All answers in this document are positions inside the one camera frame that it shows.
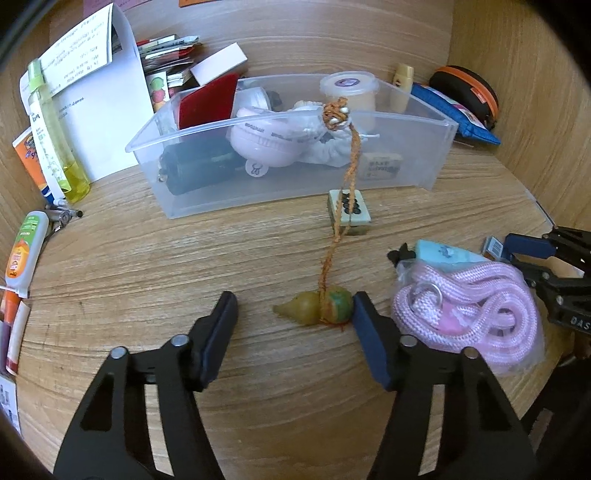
blue pouch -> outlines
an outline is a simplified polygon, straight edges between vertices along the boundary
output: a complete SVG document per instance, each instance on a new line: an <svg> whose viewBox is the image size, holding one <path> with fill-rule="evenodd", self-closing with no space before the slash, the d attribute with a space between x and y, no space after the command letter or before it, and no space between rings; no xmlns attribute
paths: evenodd
<svg viewBox="0 0 591 480"><path fill-rule="evenodd" d="M434 88L414 83L412 94L455 120L459 125L457 133L462 137L493 145L501 144L501 140L489 132L470 110Z"/></svg>

orange sticker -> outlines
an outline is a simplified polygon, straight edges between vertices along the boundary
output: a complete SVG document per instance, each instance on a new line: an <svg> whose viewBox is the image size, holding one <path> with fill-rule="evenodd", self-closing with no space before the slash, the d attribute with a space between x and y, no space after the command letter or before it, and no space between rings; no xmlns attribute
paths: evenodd
<svg viewBox="0 0 591 480"><path fill-rule="evenodd" d="M25 270L27 258L29 257L29 246L24 240L20 240L12 249L10 260L6 268L6 275L9 278L17 278Z"/></svg>

transparent plastic box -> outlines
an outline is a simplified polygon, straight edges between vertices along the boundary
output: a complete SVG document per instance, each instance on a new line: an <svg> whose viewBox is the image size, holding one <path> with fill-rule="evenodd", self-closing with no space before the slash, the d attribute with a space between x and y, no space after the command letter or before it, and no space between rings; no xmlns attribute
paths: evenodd
<svg viewBox="0 0 591 480"><path fill-rule="evenodd" d="M342 186L350 162L350 134L347 129L329 133L322 124L321 108L287 111L300 100L326 102L320 91L325 76L289 74L242 79L237 90L263 88L273 112L183 130L177 126L179 104L194 90L181 92L136 134L126 151L135 154L168 218L326 194ZM400 110L401 102L405 105L407 99L404 113L393 113L392 109ZM375 105L376 111L351 113L352 123L362 134L357 188L431 189L446 161L457 123L382 81ZM250 134L258 135L269 126L273 130L269 138ZM254 158L242 155L244 145L253 147L249 141L256 143L256 148L247 149L254 151ZM258 162L258 154L272 165L286 166L271 166L267 171Z"/></svg>

pink lanyard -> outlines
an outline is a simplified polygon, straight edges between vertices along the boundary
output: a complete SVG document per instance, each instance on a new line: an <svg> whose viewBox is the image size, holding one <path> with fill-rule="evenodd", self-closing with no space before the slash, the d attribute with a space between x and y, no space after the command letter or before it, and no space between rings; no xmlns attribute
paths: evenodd
<svg viewBox="0 0 591 480"><path fill-rule="evenodd" d="M403 333L448 352L473 346L495 372L508 371L532 350L538 310L511 265L486 262L444 274L416 262L408 275L392 302Z"/></svg>

wooden wall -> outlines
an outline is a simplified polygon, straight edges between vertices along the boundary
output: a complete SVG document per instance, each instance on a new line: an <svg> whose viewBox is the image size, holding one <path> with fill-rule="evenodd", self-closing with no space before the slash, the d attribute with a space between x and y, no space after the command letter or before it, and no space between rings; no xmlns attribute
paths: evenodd
<svg viewBox="0 0 591 480"><path fill-rule="evenodd" d="M126 15L137 39L198 34L210 52L237 41L251 76L369 70L391 80L403 62L426 80L447 60L452 13L453 0L151 0ZM82 2L64 0L52 41L81 19Z"/></svg>
<svg viewBox="0 0 591 480"><path fill-rule="evenodd" d="M590 90L545 22L519 0L456 0L449 63L497 92L497 158L557 224L591 229Z"/></svg>
<svg viewBox="0 0 591 480"><path fill-rule="evenodd" d="M43 197L14 151L12 141L30 125L18 82L29 61L48 46L49 21L45 19L14 51L0 73L0 265L8 258L25 215L43 208Z"/></svg>

